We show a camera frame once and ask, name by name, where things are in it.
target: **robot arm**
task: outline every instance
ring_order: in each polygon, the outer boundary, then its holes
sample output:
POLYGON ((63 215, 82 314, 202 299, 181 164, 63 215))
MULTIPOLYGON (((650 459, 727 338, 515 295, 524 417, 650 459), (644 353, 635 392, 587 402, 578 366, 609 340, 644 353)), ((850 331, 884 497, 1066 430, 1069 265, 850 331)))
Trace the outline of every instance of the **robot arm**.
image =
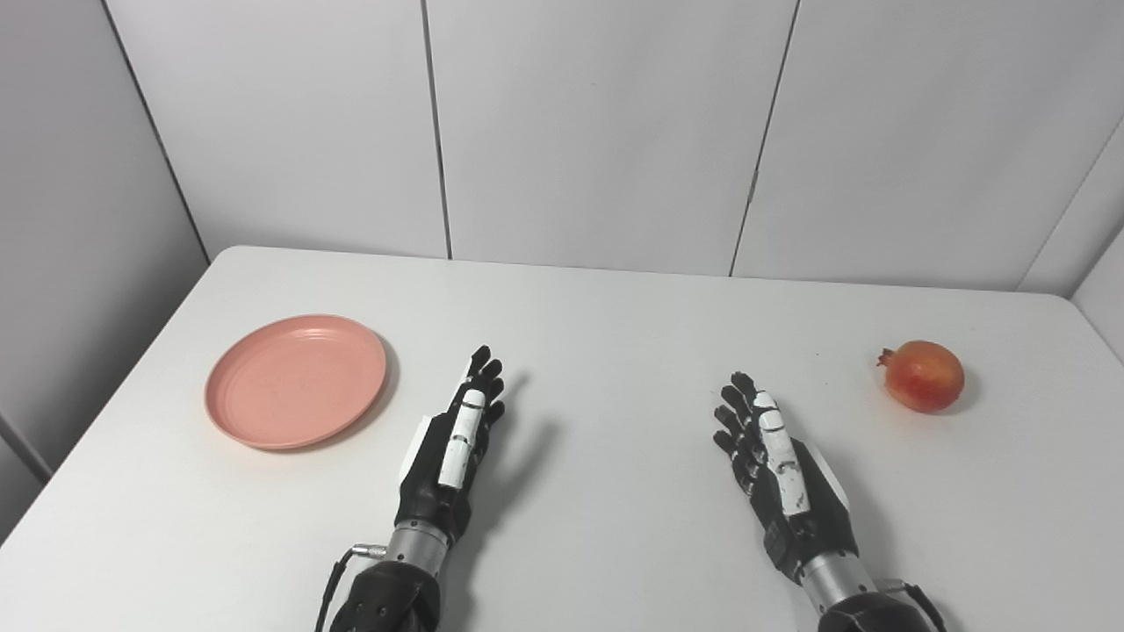
MULTIPOLYGON (((357 544, 336 563, 324 606, 352 554, 379 559, 352 583, 332 632, 434 632, 441 621, 437 576, 448 549, 472 517, 469 491, 488 451, 488 433, 504 414, 502 365, 481 346, 472 355, 448 409, 423 422, 404 466, 395 532, 387 547, 357 544)), ((323 628, 321 608, 317 631, 323 628)))
MULTIPOLYGON (((715 409, 725 426, 715 443, 764 527, 769 559, 804 588, 819 613, 818 632, 924 632, 914 606, 879 590, 859 559, 846 496, 823 458, 791 439, 777 403, 745 373, 722 389, 715 409)), ((943 622, 916 586, 901 584, 943 632, 943 622)))

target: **white table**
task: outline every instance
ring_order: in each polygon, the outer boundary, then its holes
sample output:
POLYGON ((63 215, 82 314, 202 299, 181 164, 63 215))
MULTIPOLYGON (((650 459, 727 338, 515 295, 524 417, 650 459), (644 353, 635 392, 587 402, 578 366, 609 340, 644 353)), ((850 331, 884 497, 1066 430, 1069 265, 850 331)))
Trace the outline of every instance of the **white table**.
POLYGON ((444 631, 812 630, 710 442, 735 369, 834 466, 872 574, 919 583, 950 630, 1118 622, 1124 367, 1064 300, 237 247, 0 549, 0 630, 310 630, 332 562, 389 536, 416 424, 480 343, 514 388, 444 631), (230 441, 208 371, 302 313, 386 341, 373 421, 296 453, 230 441), (879 351, 910 338, 967 365, 951 414, 881 390, 879 351))

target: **white finger segment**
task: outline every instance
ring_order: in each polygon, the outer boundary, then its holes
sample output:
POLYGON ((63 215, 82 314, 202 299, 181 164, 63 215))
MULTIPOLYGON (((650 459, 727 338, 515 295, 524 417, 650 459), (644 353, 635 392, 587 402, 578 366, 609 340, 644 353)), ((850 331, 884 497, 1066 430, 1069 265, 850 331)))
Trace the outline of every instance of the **white finger segment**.
POLYGON ((753 406, 764 409, 758 423, 761 426, 761 443, 769 454, 765 464, 777 477, 777 486, 780 488, 781 511, 786 516, 795 516, 812 509, 800 461, 796 457, 792 440, 785 430, 785 419, 777 409, 777 401, 761 390, 753 398, 753 406))
POLYGON ((445 445, 445 459, 441 462, 441 475, 437 484, 444 487, 461 489, 464 485, 464 472, 472 458, 475 444, 477 426, 484 413, 484 394, 475 389, 464 392, 461 408, 453 423, 453 433, 445 445))

